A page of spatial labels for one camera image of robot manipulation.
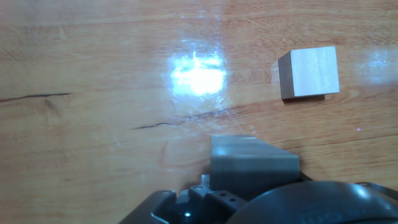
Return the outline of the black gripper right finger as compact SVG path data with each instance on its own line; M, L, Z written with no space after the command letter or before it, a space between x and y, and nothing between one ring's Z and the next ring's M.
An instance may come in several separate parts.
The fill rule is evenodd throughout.
M303 172L300 172L300 178L299 182L305 182L305 181L312 181L309 176L305 175ZM356 182L356 185L361 185L363 187L367 187L375 192L379 192L380 194L383 194L389 198L392 198L394 200L398 200L397 196L397 191L394 189L390 189L388 187L372 183L372 182Z

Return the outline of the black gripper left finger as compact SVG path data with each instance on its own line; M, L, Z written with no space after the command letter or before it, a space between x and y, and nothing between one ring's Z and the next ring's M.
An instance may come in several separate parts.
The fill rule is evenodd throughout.
M210 176L183 190L160 190L148 196L119 224L226 223L247 201L226 190L211 190Z

